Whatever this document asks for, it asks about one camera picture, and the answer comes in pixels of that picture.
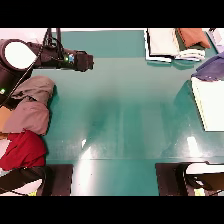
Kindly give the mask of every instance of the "teal surface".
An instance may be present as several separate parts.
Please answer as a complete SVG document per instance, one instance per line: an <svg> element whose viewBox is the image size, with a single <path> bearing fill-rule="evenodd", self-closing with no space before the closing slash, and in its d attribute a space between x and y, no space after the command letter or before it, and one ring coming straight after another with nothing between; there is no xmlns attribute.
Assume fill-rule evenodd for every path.
<svg viewBox="0 0 224 224"><path fill-rule="evenodd" d="M57 86L47 162L74 164L72 195L158 195L156 162L224 162L224 133L204 132L188 81L201 63L145 61L143 31L64 32L62 40L95 57L85 73L33 73Z"/></svg>

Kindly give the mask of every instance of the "red garment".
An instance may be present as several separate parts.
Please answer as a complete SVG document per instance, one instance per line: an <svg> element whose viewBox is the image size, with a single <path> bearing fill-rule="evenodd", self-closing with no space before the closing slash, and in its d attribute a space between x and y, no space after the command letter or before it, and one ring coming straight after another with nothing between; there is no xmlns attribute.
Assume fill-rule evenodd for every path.
<svg viewBox="0 0 224 224"><path fill-rule="evenodd" d="M46 148L38 135L25 131L20 134L9 134L8 140L11 142L0 159L0 167L3 170L45 165Z"/></svg>

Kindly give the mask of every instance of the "dark blue garment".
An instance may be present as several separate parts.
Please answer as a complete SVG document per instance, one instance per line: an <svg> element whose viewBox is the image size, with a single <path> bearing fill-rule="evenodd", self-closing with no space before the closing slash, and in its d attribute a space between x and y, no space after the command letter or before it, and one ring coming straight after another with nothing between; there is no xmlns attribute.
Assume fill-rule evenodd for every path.
<svg viewBox="0 0 224 224"><path fill-rule="evenodd" d="M207 60L196 69L192 77L202 81L217 81L224 77L224 52Z"/></svg>

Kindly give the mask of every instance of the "yellow sticker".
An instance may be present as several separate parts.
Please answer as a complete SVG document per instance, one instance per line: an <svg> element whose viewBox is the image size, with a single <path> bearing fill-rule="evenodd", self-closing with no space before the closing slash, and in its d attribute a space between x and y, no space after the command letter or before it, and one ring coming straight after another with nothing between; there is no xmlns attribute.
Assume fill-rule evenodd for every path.
<svg viewBox="0 0 224 224"><path fill-rule="evenodd" d="M29 196L37 196L37 191L34 191L34 192L32 192L32 193L30 193L30 194L28 194Z"/></svg>
<svg viewBox="0 0 224 224"><path fill-rule="evenodd" d="M194 189L195 196L205 196L205 191L203 188Z"/></svg>

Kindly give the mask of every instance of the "green indicator light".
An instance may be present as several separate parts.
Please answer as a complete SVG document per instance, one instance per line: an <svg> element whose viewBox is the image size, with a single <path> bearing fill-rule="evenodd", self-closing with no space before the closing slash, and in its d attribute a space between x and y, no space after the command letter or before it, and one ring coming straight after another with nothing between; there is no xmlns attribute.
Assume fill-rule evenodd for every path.
<svg viewBox="0 0 224 224"><path fill-rule="evenodd" d="M0 94L4 94L4 93L5 93L5 89L1 89Z"/></svg>

